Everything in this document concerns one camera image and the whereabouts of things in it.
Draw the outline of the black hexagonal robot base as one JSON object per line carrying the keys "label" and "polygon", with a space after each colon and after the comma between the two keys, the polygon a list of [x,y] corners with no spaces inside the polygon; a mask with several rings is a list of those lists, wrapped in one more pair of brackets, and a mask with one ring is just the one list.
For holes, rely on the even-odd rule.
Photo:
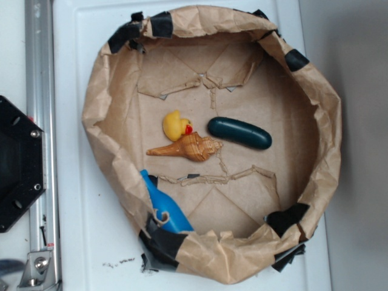
{"label": "black hexagonal robot base", "polygon": [[8,232],[45,190],[44,132],[1,96],[1,233]]}

